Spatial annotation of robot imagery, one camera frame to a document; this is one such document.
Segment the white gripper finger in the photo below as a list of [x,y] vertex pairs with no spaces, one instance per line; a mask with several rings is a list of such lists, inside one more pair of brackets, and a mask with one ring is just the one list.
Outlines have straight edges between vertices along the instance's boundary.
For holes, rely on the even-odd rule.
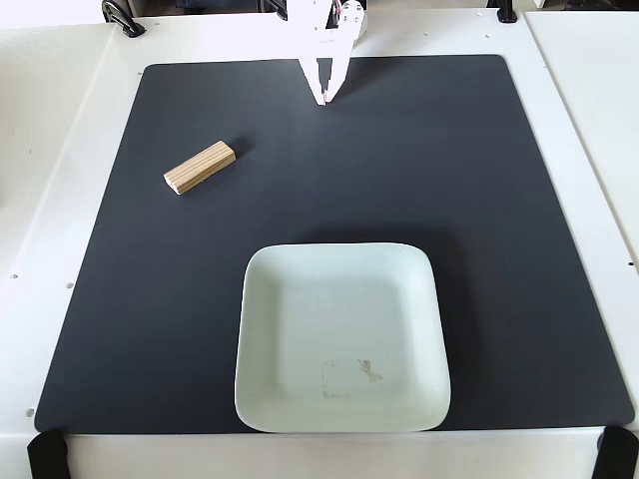
[[345,80],[352,48],[360,37],[364,23],[365,7],[360,1],[337,2],[333,56],[330,76],[325,90],[325,101],[327,103],[334,99]]
[[325,96],[320,83],[320,65],[318,59],[312,57],[301,57],[299,58],[299,63],[316,103],[320,106],[324,106]]

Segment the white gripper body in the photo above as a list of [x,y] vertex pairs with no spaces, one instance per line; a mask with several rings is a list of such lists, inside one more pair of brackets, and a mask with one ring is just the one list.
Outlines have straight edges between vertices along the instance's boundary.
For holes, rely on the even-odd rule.
[[287,2],[289,33],[295,57],[331,58],[336,33],[338,1]]

